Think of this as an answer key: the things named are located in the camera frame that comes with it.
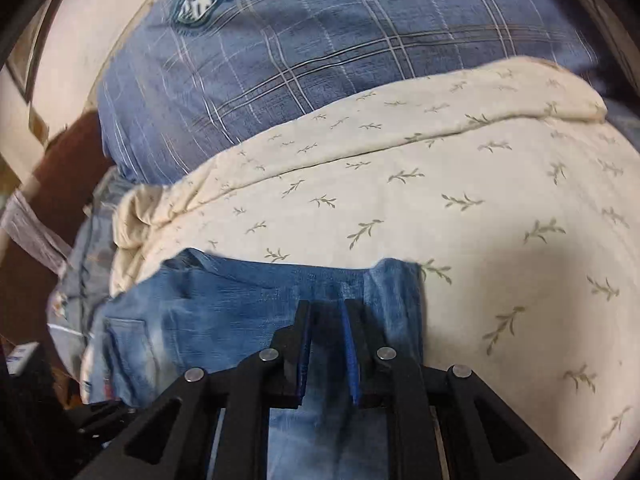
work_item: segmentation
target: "light blue fabric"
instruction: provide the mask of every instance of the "light blue fabric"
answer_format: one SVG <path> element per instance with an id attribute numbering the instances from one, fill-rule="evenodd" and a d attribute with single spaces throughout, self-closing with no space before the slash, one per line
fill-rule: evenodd
<path id="1" fill-rule="evenodd" d="M 99 309 L 90 400 L 146 406 L 188 368 L 234 367 L 293 322 L 299 300 L 313 300 L 306 394 L 298 410 L 272 410 L 268 477 L 382 480 L 385 414 L 351 403 L 341 311 L 363 299 L 387 344 L 422 362 L 421 288 L 419 266 L 393 259 L 347 270 L 183 250 Z"/>
<path id="2" fill-rule="evenodd" d="M 47 301 L 49 333 L 61 361 L 76 380 L 94 311 L 110 297 L 109 276 L 116 250 L 113 213 L 132 187 L 112 170 L 100 181 L 94 190 L 91 215 L 82 223 L 66 270 Z"/>
<path id="3" fill-rule="evenodd" d="M 356 92 L 516 54 L 625 84 L 576 0 L 158 0 L 98 86 L 104 150 L 170 184 Z"/>

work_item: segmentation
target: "embroidered logo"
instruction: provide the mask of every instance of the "embroidered logo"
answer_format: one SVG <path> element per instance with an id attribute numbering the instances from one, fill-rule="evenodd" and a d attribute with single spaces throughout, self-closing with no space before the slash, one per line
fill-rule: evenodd
<path id="1" fill-rule="evenodd" d="M 206 32 L 212 25 L 213 13 L 224 2 L 233 0 L 178 0 L 172 14 L 172 27 L 180 34 Z"/>

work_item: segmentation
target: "jeans pocket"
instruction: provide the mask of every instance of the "jeans pocket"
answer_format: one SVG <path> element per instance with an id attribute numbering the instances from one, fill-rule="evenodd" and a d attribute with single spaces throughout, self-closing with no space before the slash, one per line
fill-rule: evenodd
<path id="1" fill-rule="evenodd" d="M 131 406 L 150 404 L 158 396 L 158 361 L 146 322 L 111 317 L 105 325 L 114 391 Z"/>

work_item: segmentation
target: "cream fabric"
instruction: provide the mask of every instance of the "cream fabric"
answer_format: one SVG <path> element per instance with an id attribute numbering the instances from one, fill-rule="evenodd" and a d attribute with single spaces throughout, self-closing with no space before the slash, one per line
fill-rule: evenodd
<path id="1" fill-rule="evenodd" d="M 584 81 L 512 58 L 389 84 L 117 211 L 117 294 L 181 249 L 424 269 L 426 364 L 468 364 L 583 479 L 640 436 L 640 158 Z"/>

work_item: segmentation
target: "silver rivet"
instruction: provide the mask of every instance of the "silver rivet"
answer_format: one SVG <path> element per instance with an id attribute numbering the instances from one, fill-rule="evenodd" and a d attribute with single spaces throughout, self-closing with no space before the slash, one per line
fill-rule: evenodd
<path id="1" fill-rule="evenodd" d="M 279 355 L 275 348 L 265 348 L 264 350 L 260 350 L 258 354 L 262 361 L 273 361 L 277 359 Z"/>
<path id="2" fill-rule="evenodd" d="M 204 370 L 202 368 L 189 368 L 184 373 L 184 378 L 188 383 L 197 383 L 201 378 L 204 377 Z"/>
<path id="3" fill-rule="evenodd" d="M 466 379 L 471 375 L 471 368 L 467 365 L 453 365 L 453 374 L 460 379 Z"/>
<path id="4" fill-rule="evenodd" d="M 376 355 L 383 361 L 390 361 L 398 354 L 393 348 L 391 348 L 391 346 L 382 346 L 378 348 Z"/>

